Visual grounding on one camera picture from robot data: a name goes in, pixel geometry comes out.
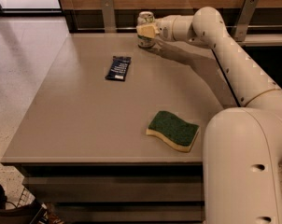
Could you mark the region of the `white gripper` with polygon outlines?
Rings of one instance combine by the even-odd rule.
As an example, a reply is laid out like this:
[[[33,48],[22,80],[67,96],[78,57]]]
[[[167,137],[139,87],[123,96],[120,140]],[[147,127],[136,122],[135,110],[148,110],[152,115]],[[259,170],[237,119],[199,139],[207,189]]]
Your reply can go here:
[[[179,21],[180,15],[169,15],[163,18],[156,19],[156,24],[146,23],[136,26],[136,31],[139,35],[147,38],[155,38],[157,35],[169,42],[177,41],[175,24]]]

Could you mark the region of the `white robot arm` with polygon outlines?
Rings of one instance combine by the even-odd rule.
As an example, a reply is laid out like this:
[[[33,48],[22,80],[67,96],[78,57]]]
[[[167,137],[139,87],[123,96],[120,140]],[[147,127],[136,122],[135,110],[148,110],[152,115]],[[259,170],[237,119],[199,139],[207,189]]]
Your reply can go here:
[[[282,89],[231,37],[212,7],[136,30],[165,41],[199,38],[215,53],[239,103],[217,113],[205,129],[205,223],[282,224]]]

